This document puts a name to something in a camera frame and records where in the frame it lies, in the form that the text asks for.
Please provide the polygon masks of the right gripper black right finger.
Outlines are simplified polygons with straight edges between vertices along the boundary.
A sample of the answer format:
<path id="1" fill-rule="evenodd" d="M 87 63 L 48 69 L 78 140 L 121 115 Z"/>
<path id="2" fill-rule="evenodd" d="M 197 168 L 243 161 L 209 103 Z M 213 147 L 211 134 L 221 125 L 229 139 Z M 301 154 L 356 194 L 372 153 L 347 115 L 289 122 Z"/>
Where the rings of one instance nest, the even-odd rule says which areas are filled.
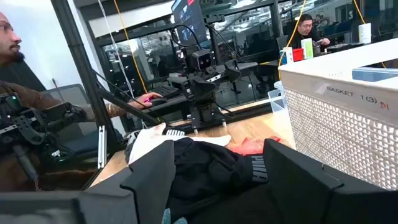
<path id="1" fill-rule="evenodd" d="M 345 174 L 273 139 L 264 141 L 263 156 L 288 224 L 398 224 L 398 190 Z"/>

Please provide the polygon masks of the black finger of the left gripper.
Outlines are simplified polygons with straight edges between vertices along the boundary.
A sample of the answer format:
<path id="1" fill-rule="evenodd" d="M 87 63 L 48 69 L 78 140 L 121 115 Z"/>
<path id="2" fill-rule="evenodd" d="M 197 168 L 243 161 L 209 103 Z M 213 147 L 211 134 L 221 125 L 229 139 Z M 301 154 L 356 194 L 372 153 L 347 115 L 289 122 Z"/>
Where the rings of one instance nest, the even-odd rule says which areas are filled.
<path id="1" fill-rule="evenodd" d="M 213 82 L 203 80 L 199 76 L 192 78 L 193 101 L 200 101 L 210 96 L 215 90 L 216 85 Z"/>
<path id="2" fill-rule="evenodd" d="M 231 83 L 241 78 L 241 72 L 236 60 L 227 61 L 224 64 L 224 67 L 225 67 L 225 75 L 228 77 L 228 80 Z"/>

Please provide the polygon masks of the blue knit cloth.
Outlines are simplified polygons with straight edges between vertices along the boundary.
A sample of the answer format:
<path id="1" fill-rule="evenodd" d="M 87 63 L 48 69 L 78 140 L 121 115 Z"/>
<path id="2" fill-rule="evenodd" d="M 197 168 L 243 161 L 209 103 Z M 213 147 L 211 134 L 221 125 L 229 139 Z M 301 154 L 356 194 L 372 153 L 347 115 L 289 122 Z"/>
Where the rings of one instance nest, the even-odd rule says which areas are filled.
<path id="1" fill-rule="evenodd" d="M 167 208 L 164 210 L 160 224 L 188 224 L 188 221 L 185 217 L 174 216 L 171 209 Z"/>

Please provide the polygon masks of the white cloth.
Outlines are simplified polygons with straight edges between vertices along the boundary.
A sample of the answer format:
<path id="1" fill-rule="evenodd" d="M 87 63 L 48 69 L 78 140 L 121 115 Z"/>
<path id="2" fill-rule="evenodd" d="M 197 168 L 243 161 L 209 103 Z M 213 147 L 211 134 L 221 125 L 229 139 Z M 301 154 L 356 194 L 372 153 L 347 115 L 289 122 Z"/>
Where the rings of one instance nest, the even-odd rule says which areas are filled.
<path id="1" fill-rule="evenodd" d="M 194 141 L 204 141 L 219 146 L 227 146 L 232 139 L 230 135 L 221 137 L 188 137 L 188 136 L 164 136 L 162 131 L 166 130 L 166 124 L 161 123 L 149 129 L 142 129 L 137 139 L 128 144 L 125 152 L 125 160 L 127 164 L 131 164 L 138 160 L 164 141 L 177 141 L 183 138 L 190 138 Z"/>

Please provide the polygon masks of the black Puma underwear grey print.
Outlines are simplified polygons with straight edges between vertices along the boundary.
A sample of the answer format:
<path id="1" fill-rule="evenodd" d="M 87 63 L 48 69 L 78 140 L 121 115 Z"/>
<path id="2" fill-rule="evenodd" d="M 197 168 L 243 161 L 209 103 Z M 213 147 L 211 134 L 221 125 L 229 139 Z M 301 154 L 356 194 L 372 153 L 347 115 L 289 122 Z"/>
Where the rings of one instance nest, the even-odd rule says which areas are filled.
<path id="1" fill-rule="evenodd" d="M 262 154 L 243 156 L 190 138 L 173 142 L 176 170 L 165 209 L 174 216 L 188 221 L 213 204 L 267 182 Z"/>

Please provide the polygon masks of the grey standing desk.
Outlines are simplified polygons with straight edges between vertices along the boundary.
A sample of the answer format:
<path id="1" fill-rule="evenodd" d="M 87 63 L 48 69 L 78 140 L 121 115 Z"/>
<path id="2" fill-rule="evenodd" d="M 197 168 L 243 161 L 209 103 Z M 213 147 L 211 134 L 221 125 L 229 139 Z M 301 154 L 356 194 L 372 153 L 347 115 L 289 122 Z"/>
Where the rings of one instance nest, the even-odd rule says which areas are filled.
<path id="1" fill-rule="evenodd" d="M 241 78 L 245 75 L 248 74 L 248 71 L 254 67 L 258 66 L 258 63 L 256 62 L 250 62 L 250 63 L 238 63 L 238 67 L 240 69 L 241 72 Z M 223 70 L 225 70 L 224 65 L 219 65 L 219 66 L 211 66 L 213 67 L 215 70 L 217 70 L 218 72 L 222 72 Z M 168 81 L 168 85 L 173 86 L 170 82 L 169 82 L 169 77 L 167 77 L 167 81 Z M 191 114 L 190 112 L 190 108 L 192 106 L 195 106 L 195 104 L 206 104 L 206 103 L 214 103 L 215 101 L 215 96 L 214 96 L 214 92 L 208 96 L 207 98 L 200 100 L 200 101 L 193 101 L 193 93 L 183 93 L 182 90 L 180 89 L 181 94 L 179 96 L 176 96 L 174 98 L 170 98 L 167 99 L 167 102 L 159 105 L 159 106 L 151 106 L 151 109 L 153 111 L 155 111 L 157 114 L 163 116 L 163 115 L 167 115 L 167 114 L 171 114 L 174 113 L 176 111 L 180 111 L 182 114 L 182 119 L 186 120 L 187 116 Z M 149 112 L 148 110 L 142 110 L 143 112 L 147 113 L 150 116 L 155 117 L 155 115 L 151 112 Z"/>

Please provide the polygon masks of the black keyboard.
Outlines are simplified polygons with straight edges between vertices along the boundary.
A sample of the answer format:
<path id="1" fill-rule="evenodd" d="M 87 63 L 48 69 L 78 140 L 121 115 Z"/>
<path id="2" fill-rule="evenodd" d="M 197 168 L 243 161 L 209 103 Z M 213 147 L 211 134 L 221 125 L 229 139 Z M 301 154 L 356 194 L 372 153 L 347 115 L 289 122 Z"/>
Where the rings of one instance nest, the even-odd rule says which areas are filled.
<path id="1" fill-rule="evenodd" d="M 175 88 L 174 86 L 170 86 L 170 85 L 157 86 L 157 87 L 151 89 L 150 92 L 158 93 L 167 99 L 174 98 L 181 94 L 180 89 Z"/>

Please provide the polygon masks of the clear plastic storage bin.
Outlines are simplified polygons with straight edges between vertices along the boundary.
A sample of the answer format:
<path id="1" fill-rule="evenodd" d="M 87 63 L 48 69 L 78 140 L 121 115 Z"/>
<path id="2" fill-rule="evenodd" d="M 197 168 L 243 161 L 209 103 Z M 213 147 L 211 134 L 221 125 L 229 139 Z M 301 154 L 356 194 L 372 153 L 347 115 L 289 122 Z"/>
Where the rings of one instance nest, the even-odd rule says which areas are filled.
<path id="1" fill-rule="evenodd" d="M 275 90 L 268 92 L 272 112 L 278 112 L 287 109 L 287 101 L 284 93 L 284 86 L 281 81 L 274 83 Z"/>

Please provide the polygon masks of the white and blue box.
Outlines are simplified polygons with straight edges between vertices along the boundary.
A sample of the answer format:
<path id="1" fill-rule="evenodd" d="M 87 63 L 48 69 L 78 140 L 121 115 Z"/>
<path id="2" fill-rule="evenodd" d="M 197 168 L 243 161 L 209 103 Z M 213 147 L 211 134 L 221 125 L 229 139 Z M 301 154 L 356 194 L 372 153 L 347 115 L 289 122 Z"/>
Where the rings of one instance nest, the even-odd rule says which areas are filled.
<path id="1" fill-rule="evenodd" d="M 279 53 L 280 53 L 279 60 L 281 65 L 294 62 L 292 47 L 284 47 L 282 50 L 280 50 Z"/>

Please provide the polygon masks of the pink cloth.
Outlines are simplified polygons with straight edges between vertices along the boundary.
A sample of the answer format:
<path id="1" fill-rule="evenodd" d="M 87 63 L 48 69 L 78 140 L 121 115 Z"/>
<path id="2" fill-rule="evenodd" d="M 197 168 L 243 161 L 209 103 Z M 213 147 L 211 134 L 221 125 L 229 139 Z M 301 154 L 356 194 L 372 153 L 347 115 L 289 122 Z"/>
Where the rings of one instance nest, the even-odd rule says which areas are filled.
<path id="1" fill-rule="evenodd" d="M 262 154 L 265 140 L 245 138 L 241 144 L 230 146 L 229 150 L 243 156 Z"/>

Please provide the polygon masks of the black mesh office chair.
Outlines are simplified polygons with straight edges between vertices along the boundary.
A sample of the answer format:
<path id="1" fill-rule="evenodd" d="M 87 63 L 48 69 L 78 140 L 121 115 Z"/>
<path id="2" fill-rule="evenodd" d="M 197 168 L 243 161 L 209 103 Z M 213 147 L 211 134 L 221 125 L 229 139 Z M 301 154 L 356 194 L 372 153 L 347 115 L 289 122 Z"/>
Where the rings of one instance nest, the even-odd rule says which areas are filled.
<path id="1" fill-rule="evenodd" d="M 84 88 L 80 84 L 45 90 L 42 91 L 42 94 L 74 105 L 87 105 L 90 103 Z M 73 123 L 60 130 L 57 134 L 60 144 L 71 150 L 76 156 L 97 155 L 98 130 L 95 122 Z"/>

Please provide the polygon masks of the white paper roll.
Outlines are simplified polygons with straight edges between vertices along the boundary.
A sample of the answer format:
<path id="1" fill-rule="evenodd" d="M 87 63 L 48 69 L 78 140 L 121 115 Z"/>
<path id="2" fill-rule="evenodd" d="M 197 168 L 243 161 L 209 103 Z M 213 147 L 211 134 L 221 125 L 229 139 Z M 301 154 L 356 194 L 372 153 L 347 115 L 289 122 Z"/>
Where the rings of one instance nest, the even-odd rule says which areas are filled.
<path id="1" fill-rule="evenodd" d="M 370 44 L 372 42 L 371 23 L 359 25 L 358 35 L 361 44 Z"/>

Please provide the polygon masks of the silver aluminium bracket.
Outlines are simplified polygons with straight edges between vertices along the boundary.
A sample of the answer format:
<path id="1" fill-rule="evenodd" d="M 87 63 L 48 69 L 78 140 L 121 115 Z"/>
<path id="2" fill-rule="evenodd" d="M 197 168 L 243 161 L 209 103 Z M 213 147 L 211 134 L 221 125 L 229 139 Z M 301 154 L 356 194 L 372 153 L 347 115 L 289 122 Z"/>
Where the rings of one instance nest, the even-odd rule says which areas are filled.
<path id="1" fill-rule="evenodd" d="M 107 133 L 105 126 L 98 129 L 98 160 L 97 168 L 103 169 L 107 163 Z"/>

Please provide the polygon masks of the black diagonal frame brace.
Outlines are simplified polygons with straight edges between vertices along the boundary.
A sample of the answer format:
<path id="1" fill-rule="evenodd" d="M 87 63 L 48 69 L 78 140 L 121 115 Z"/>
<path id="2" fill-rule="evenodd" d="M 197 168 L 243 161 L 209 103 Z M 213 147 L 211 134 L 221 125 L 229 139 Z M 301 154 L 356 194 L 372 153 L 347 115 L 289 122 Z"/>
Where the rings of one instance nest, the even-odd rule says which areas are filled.
<path id="1" fill-rule="evenodd" d="M 136 116 L 144 121 L 147 121 L 153 125 L 158 125 L 160 123 L 165 123 L 167 126 L 170 125 L 170 123 L 166 119 L 164 119 L 161 115 L 157 114 L 150 107 L 144 105 L 143 103 L 141 103 L 141 102 L 137 101 L 136 99 L 134 99 L 133 97 L 129 96 L 127 93 L 123 92 L 118 87 L 114 86 L 116 89 L 119 90 L 120 93 L 125 94 L 133 102 L 142 106 L 145 110 L 148 110 L 149 112 L 153 113 L 155 115 L 155 117 L 148 115 L 147 113 L 143 112 L 142 110 L 134 108 L 129 103 L 118 98 L 114 93 L 111 93 L 110 91 L 108 91 L 98 80 L 96 81 L 96 84 L 97 84 L 98 93 L 102 98 L 104 98 L 105 100 L 108 100 L 112 104 L 115 104 L 116 106 L 122 108 L 125 112 L 131 113 L 134 116 Z"/>

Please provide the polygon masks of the black aluminium frame post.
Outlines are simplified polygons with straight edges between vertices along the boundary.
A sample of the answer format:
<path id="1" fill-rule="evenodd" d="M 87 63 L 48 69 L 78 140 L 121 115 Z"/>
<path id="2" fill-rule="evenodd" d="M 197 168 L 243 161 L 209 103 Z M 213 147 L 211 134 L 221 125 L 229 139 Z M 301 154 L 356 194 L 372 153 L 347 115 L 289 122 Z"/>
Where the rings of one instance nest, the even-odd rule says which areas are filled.
<path id="1" fill-rule="evenodd" d="M 105 102 L 98 92 L 96 78 L 92 72 L 92 67 L 73 18 L 70 5 L 67 0 L 50 1 L 67 41 L 83 87 L 86 90 L 97 127 L 104 126 L 106 128 L 107 150 L 109 153 L 115 153 L 122 149 L 122 144 L 116 136 L 114 126 L 106 111 Z"/>

